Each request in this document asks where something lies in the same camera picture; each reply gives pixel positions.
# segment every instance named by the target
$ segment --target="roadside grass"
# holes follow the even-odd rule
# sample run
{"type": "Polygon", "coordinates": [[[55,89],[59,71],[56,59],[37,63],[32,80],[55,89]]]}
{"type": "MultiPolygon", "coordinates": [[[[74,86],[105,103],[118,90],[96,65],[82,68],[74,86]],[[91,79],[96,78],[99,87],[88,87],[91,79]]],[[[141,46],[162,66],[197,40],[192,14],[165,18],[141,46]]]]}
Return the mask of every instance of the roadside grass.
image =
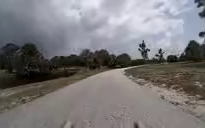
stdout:
{"type": "Polygon", "coordinates": [[[205,100],[205,62],[146,65],[128,69],[126,75],[205,100]]]}
{"type": "Polygon", "coordinates": [[[98,70],[82,69],[77,74],[70,77],[0,90],[0,113],[107,70],[107,68],[98,70]]]}

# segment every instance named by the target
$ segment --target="white cloud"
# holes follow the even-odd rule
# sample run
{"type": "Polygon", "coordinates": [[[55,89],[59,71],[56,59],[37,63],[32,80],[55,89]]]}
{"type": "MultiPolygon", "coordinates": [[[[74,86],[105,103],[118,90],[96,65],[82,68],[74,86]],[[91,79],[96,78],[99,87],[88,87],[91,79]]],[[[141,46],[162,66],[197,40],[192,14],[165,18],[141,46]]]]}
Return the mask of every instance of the white cloud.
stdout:
{"type": "Polygon", "coordinates": [[[86,30],[89,34],[84,37],[91,41],[86,43],[89,45],[86,47],[94,45],[94,48],[109,48],[116,45],[117,49],[122,49],[123,52],[127,52],[129,49],[125,50],[119,46],[128,45],[137,52],[136,39],[138,39],[138,43],[142,39],[156,42],[149,44],[154,49],[161,46],[168,49],[176,42],[180,42],[184,33],[184,21],[177,16],[190,10],[186,6],[188,0],[93,1],[90,0],[89,4],[87,4],[88,1],[84,1],[84,4],[79,5],[78,11],[82,15],[80,19],[76,19],[80,24],[85,24],[82,26],[85,27],[84,29],[91,28],[90,31],[86,30]]]}
{"type": "MultiPolygon", "coordinates": [[[[8,10],[14,8],[16,2],[12,1],[8,10]]],[[[181,49],[184,19],[179,15],[191,9],[189,0],[30,1],[34,3],[28,11],[31,22],[38,33],[47,37],[45,41],[53,42],[44,45],[56,48],[51,53],[57,55],[83,48],[107,48],[138,56],[141,40],[146,40],[155,52],[159,47],[181,49]]]]}

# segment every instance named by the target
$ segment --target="sandy road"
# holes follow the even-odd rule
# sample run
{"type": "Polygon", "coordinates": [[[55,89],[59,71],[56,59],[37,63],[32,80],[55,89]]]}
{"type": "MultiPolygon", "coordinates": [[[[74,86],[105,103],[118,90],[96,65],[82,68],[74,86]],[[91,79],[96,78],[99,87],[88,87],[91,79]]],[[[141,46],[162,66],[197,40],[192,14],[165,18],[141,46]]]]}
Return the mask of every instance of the sandy road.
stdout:
{"type": "Polygon", "coordinates": [[[104,72],[0,115],[0,128],[205,128],[123,75],[104,72]]]}

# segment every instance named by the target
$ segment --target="gravel road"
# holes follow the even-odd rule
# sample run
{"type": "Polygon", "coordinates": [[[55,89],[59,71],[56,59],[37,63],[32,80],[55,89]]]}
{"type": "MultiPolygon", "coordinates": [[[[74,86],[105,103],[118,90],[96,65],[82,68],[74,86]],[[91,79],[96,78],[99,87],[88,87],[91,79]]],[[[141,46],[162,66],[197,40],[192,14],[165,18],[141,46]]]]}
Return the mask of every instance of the gravel road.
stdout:
{"type": "Polygon", "coordinates": [[[107,71],[0,115],[0,128],[205,128],[205,122],[107,71]]]}

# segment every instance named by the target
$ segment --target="gray cloud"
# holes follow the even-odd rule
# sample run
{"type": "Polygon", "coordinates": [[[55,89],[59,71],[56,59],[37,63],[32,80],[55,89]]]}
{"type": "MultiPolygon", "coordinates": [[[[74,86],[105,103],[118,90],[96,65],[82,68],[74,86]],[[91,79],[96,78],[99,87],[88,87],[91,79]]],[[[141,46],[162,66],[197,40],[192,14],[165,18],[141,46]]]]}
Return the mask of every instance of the gray cloud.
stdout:
{"type": "MultiPolygon", "coordinates": [[[[0,47],[36,43],[48,57],[107,48],[138,56],[141,40],[153,50],[182,41],[180,10],[188,0],[0,0],[0,47]]],[[[181,49],[185,44],[176,45],[181,49]]]]}

